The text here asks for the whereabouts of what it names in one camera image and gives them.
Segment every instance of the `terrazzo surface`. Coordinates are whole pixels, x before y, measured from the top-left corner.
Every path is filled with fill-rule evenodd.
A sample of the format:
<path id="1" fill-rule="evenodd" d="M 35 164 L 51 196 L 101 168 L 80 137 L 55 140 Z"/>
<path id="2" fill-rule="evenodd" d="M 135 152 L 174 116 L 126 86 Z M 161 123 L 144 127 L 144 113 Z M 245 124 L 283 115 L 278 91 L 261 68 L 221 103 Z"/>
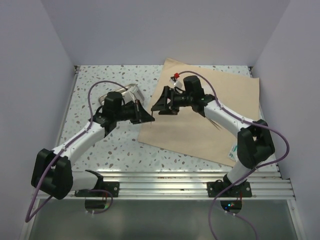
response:
<path id="1" fill-rule="evenodd" d="M 199 67 L 250 77 L 247 66 L 211 65 Z M 90 118 L 87 95 L 92 84 L 102 80 L 115 81 L 122 85 L 138 84 L 145 97 L 143 106 L 146 107 L 157 85 L 161 70 L 162 65 L 81 66 L 59 144 L 79 132 Z M 94 87 L 90 96 L 93 111 L 99 107 L 99 96 L 117 88 L 116 85 L 110 83 L 101 83 Z M 75 163 L 73 169 L 75 171 L 90 169 L 121 172 L 228 172 L 231 170 L 231 167 L 223 164 L 140 143 L 137 141 L 140 128 L 140 124 L 133 125 L 129 121 L 118 122 L 116 129 L 87 150 Z M 273 164 L 260 171 L 277 172 L 277 168 Z"/>

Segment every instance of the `white enclosure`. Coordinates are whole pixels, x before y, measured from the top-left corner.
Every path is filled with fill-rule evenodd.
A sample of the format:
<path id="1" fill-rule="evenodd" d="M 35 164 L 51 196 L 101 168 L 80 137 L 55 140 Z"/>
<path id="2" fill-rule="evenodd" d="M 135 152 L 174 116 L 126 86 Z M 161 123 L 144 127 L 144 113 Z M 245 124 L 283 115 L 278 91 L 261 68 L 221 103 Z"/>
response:
<path id="1" fill-rule="evenodd" d="M 166 57 L 253 66 L 266 120 L 291 144 L 282 176 L 308 238 L 318 239 L 319 11 L 318 0 L 1 1 L 1 239 L 19 239 L 35 157 L 55 145 L 74 65 L 158 65 Z"/>

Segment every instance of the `glass panel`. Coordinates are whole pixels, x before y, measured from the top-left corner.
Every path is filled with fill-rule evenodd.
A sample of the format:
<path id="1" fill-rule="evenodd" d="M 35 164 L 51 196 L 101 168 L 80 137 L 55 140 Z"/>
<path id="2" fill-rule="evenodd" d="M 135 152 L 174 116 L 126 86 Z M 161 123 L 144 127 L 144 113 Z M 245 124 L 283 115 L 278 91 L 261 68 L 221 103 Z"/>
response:
<path id="1" fill-rule="evenodd" d="M 118 200 L 105 213 L 85 214 L 83 199 L 52 200 L 36 216 L 31 240 L 206 240 L 208 200 Z M 248 200 L 239 213 L 261 240 L 297 239 L 287 201 Z M 219 202 L 212 225 L 221 240 L 253 240 L 251 227 L 225 214 Z"/>

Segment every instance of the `white robotic arm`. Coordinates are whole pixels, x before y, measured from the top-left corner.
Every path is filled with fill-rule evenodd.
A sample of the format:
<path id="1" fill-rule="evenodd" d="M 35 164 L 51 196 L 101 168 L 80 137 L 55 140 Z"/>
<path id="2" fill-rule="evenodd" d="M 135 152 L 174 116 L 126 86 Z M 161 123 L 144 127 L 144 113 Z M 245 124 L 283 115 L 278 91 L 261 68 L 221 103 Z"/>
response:
<path id="1" fill-rule="evenodd" d="M 38 153 L 31 185 L 36 188 L 40 184 L 40 190 L 56 199 L 63 199 L 70 191 L 105 190 L 100 174 L 91 170 L 72 171 L 72 166 L 93 144 L 105 138 L 117 126 L 117 122 L 127 120 L 132 124 L 142 124 L 155 119 L 146 112 L 139 100 L 126 103 L 121 93 L 109 92 L 104 99 L 102 112 L 97 111 L 79 133 L 52 150 L 42 149 Z M 53 161 L 54 164 L 43 178 Z"/>
<path id="2" fill-rule="evenodd" d="M 223 181 L 214 183 L 215 193 L 217 194 L 237 182 L 275 152 L 271 134 L 266 128 L 258 127 L 268 126 L 264 120 L 253 121 L 245 118 L 218 102 L 213 95 L 205 94 L 197 76 L 192 75 L 183 79 L 185 90 L 176 87 L 178 77 L 177 73 L 171 77 L 171 83 L 175 87 L 165 86 L 151 111 L 159 111 L 160 115 L 177 115 L 180 107 L 190 106 L 194 112 L 220 124 L 237 138 L 239 161 L 224 176 Z M 243 178 L 238 181 L 225 196 L 234 197 L 233 195 L 239 194 L 241 187 L 245 184 L 248 185 L 246 180 L 246 178 Z"/>

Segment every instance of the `wire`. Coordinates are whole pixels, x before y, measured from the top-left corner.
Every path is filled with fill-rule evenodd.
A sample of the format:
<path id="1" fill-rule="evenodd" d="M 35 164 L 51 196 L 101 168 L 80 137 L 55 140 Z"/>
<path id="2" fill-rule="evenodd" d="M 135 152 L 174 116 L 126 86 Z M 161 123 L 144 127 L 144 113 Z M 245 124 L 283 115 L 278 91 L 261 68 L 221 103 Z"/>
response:
<path id="1" fill-rule="evenodd" d="M 185 92 L 184 90 L 182 90 L 180 87 L 177 87 L 177 86 L 174 87 L 174 90 L 175 90 L 177 93 L 179 93 L 179 94 L 182 94 L 182 93 Z"/>
<path id="2" fill-rule="evenodd" d="M 93 125 L 94 123 L 94 114 L 93 114 L 93 111 L 92 111 L 92 106 L 91 106 L 91 101 L 90 101 L 90 94 L 91 94 L 91 91 L 92 89 L 98 85 L 98 84 L 101 84 L 101 83 L 109 83 L 109 84 L 115 84 L 115 85 L 118 85 L 122 88 L 124 88 L 125 90 L 128 90 L 125 86 L 122 86 L 121 84 L 115 82 L 115 81 L 108 81 L 108 80 L 103 80 L 103 81 L 97 81 L 96 83 L 94 83 L 89 91 L 88 91 L 88 95 L 87 95 L 87 100 L 88 100 L 88 106 L 89 106 L 89 111 L 90 111 L 90 124 L 89 126 L 87 127 L 86 130 L 82 131 L 81 133 L 79 133 L 77 136 L 75 136 L 72 140 L 70 140 L 64 147 L 65 149 L 67 149 L 71 144 L 73 144 L 77 139 L 81 138 Z M 52 198 L 52 196 L 49 196 L 33 213 L 31 213 L 34 205 L 35 205 L 35 202 L 36 202 L 36 199 L 37 199 L 37 196 L 38 196 L 38 193 L 39 193 L 39 190 L 40 190 L 40 187 L 47 175 L 47 173 L 49 172 L 49 170 L 51 169 L 51 167 L 54 165 L 54 163 L 56 162 L 56 160 L 60 157 L 60 155 L 64 152 L 63 149 L 61 149 L 56 155 L 55 157 L 52 159 L 52 161 L 48 164 L 48 166 L 46 167 L 46 169 L 44 170 L 43 174 L 41 175 L 40 177 L 40 180 L 38 182 L 38 184 L 36 185 L 36 188 L 35 188 L 35 191 L 33 193 L 33 196 L 32 196 L 32 199 L 31 199 L 31 203 L 30 203 L 30 206 L 26 212 L 26 216 L 25 216 L 25 222 L 28 223 L 30 222 L 30 220 L 37 214 L 37 212 L 39 212 L 39 210 Z"/>
<path id="3" fill-rule="evenodd" d="M 99 107 L 95 110 L 95 114 L 97 114 L 97 113 L 100 111 L 100 109 L 102 109 L 102 107 L 103 107 L 103 106 L 99 106 Z"/>
<path id="4" fill-rule="evenodd" d="M 111 192 L 107 191 L 107 190 L 103 190 L 103 189 L 91 189 L 91 190 L 88 190 L 89 192 L 91 193 L 105 193 L 106 195 L 109 195 L 111 197 L 111 201 L 110 201 L 110 204 L 109 206 L 105 206 L 105 208 L 101 211 L 92 211 L 91 214 L 103 214 L 104 212 L 106 212 L 110 207 L 111 205 L 114 203 L 114 196 L 111 194 Z"/>
<path id="5" fill-rule="evenodd" d="M 286 146 L 286 150 L 285 150 L 285 153 L 283 154 L 283 156 L 281 156 L 280 158 L 278 158 L 278 159 L 276 159 L 276 160 L 274 160 L 274 161 L 267 162 L 267 163 L 264 163 L 264 164 L 261 164 L 261 165 L 257 166 L 256 168 L 252 169 L 251 171 L 249 171 L 248 173 L 246 173 L 245 175 L 243 175 L 242 177 L 240 177 L 237 181 L 235 181 L 234 183 L 232 183 L 231 185 L 229 185 L 228 187 L 226 187 L 225 189 L 223 189 L 221 192 L 219 192 L 219 193 L 215 196 L 215 198 L 213 199 L 213 201 L 212 201 L 211 204 L 210 204 L 209 213 L 208 213 L 208 222 L 209 222 L 210 231 L 211 231 L 213 237 L 214 237 L 216 240 L 218 240 L 218 237 L 217 237 L 217 235 L 216 235 L 216 233 L 215 233 L 215 231 L 214 231 L 214 229 L 213 229 L 213 227 L 212 227 L 212 222 L 211 222 L 211 213 L 212 213 L 213 206 L 215 205 L 215 203 L 216 203 L 216 201 L 217 201 L 217 198 L 220 197 L 223 193 L 225 193 L 225 192 L 228 191 L 229 189 L 231 189 L 231 188 L 232 188 L 233 186 L 235 186 L 237 183 L 239 183 L 240 181 L 242 181 L 243 179 L 246 179 L 248 176 L 250 176 L 252 173 L 254 173 L 256 169 L 260 169 L 260 168 L 262 168 L 262 167 L 265 167 L 265 166 L 268 166 L 268 165 L 271 165 L 271 164 L 276 164 L 276 163 L 282 161 L 283 159 L 285 159 L 285 158 L 288 156 L 288 154 L 289 154 L 290 145 L 289 145 L 288 140 L 285 138 L 285 136 L 282 135 L 279 131 L 277 131 L 277 130 L 269 127 L 269 126 L 261 125 L 261 124 L 254 123 L 254 122 L 247 121 L 247 120 L 242 120 L 240 117 L 236 116 L 236 115 L 233 114 L 232 112 L 230 112 L 230 111 L 228 111 L 227 109 L 225 109 L 225 108 L 221 105 L 221 103 L 219 102 L 218 97 L 217 97 L 217 93 L 216 93 L 214 87 L 212 86 L 212 84 L 211 84 L 204 76 L 202 76 L 201 74 L 199 74 L 199 73 L 197 73 L 197 72 L 195 72 L 195 71 L 189 71 L 189 70 L 187 70 L 187 71 L 182 71 L 182 72 L 180 72 L 179 75 L 181 75 L 181 74 L 187 74 L 187 73 L 197 75 L 198 77 L 202 78 L 202 79 L 210 86 L 210 88 L 211 88 L 211 90 L 212 90 L 212 92 L 213 92 L 213 95 L 214 95 L 214 97 L 215 97 L 216 103 L 218 104 L 218 106 L 219 106 L 225 113 L 229 114 L 230 116 L 232 116 L 233 118 L 235 118 L 235 119 L 237 119 L 237 120 L 239 120 L 239 121 L 243 121 L 245 124 L 253 125 L 253 126 L 256 126 L 256 127 L 259 127 L 259 128 L 263 128 L 263 129 L 267 129 L 267 130 L 269 130 L 269 131 L 274 132 L 275 134 L 277 134 L 278 136 L 280 136 L 280 137 L 283 139 L 283 141 L 284 141 L 284 143 L 285 143 L 285 146 Z M 251 223 L 249 223 L 247 220 L 245 220 L 245 218 L 242 217 L 242 216 L 238 216 L 238 215 L 236 215 L 236 216 L 239 217 L 239 218 L 241 218 L 241 219 L 244 220 L 245 222 L 247 222 L 247 223 L 252 227 L 252 229 L 253 229 L 253 231 L 254 231 L 254 234 L 255 234 L 255 239 L 256 239 L 256 240 L 260 239 L 259 236 L 258 236 L 258 234 L 257 234 L 256 228 L 255 228 Z"/>

